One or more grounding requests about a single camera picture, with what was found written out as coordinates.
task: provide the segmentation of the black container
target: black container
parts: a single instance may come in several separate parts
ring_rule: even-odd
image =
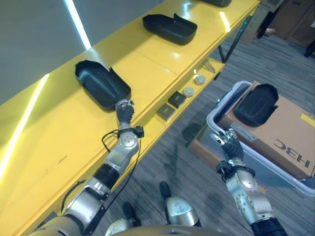
[[[164,15],[147,15],[142,18],[144,27],[173,43],[188,44],[196,34],[197,25],[174,14],[174,18]]]
[[[130,99],[131,88],[112,69],[95,61],[84,60],[75,65],[75,76],[82,86],[106,111],[114,111],[122,99]]]
[[[269,84],[256,86],[236,105],[235,117],[245,125],[258,127],[264,124],[278,106],[277,89]]]
[[[219,7],[226,7],[229,6],[232,0],[202,0],[207,3],[219,6]]]

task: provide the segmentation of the black shoe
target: black shoe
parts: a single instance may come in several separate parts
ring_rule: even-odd
[[[141,221],[137,217],[132,205],[129,202],[125,202],[123,205],[123,212],[127,220],[129,220],[134,227],[141,226]]]
[[[162,181],[159,184],[159,191],[161,192],[161,195],[164,198],[164,200],[166,200],[166,198],[169,198],[171,196],[171,190],[169,190],[169,186],[167,182],[165,181]]]

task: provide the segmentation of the white wall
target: white wall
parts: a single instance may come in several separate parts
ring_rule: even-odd
[[[91,44],[163,0],[75,0]],[[84,51],[63,0],[0,0],[0,104]]]

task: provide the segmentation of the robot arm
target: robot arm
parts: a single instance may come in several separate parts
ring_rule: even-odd
[[[107,155],[103,165],[87,179],[83,188],[56,217],[30,236],[79,236],[93,233],[105,213],[103,201],[138,152],[138,138],[144,136],[142,127],[131,128],[134,113],[131,100],[116,104],[119,122],[117,145]]]
[[[240,214],[251,226],[254,235],[286,236],[268,199],[258,189],[254,170],[243,162],[243,149],[234,130],[210,136],[222,147],[227,159],[227,162],[219,163],[217,172],[222,175]]]

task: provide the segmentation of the plastic bin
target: plastic bin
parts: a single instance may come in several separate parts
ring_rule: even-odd
[[[213,141],[209,135],[214,132],[222,131],[217,125],[217,122],[250,85],[251,83],[247,81],[237,82],[221,100],[218,100],[214,109],[207,116],[208,126],[201,136],[200,141],[205,147],[222,158],[224,158],[224,155],[221,147]],[[244,150],[244,162],[248,167],[255,170],[255,179],[259,185],[295,187],[308,196],[315,196],[315,190],[312,186],[314,185],[314,178],[309,178],[305,181],[298,180],[246,144],[241,142],[241,145]]]

